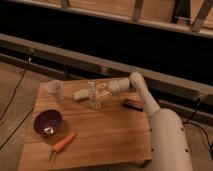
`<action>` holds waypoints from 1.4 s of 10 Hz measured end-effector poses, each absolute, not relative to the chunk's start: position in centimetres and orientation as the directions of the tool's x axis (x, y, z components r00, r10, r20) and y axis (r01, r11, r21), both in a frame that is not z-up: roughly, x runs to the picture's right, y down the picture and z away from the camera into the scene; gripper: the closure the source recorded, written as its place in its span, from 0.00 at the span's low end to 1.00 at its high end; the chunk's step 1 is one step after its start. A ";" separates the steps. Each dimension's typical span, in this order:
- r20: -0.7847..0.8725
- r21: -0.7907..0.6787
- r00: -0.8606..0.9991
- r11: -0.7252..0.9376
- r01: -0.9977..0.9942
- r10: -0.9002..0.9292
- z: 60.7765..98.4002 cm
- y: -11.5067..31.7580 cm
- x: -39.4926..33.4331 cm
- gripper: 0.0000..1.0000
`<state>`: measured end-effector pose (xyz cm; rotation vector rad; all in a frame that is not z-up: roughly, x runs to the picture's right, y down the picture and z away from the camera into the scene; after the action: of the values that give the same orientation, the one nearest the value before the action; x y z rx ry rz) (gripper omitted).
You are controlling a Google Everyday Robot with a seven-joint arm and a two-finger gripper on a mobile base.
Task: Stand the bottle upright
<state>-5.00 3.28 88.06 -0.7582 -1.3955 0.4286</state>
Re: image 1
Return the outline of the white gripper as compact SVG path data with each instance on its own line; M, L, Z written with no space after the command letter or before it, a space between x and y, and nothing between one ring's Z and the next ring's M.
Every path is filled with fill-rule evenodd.
M96 88L99 91L104 91L104 90L106 90L106 84L105 83L99 84L96 86ZM97 96L97 99L99 99L99 100L104 99L104 98L110 96L110 93L112 95L119 95L120 93L127 91L129 89L130 89L130 81L128 78L124 78L124 79L120 79L120 80L113 80L107 84L107 90L109 92L105 91L105 92L101 93L100 95Z

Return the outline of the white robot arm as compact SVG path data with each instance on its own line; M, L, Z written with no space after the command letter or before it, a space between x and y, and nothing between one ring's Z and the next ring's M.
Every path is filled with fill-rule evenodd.
M132 89L138 93L150 121L152 171L193 171L182 120L176 112L157 103L140 73L105 84L112 95Z

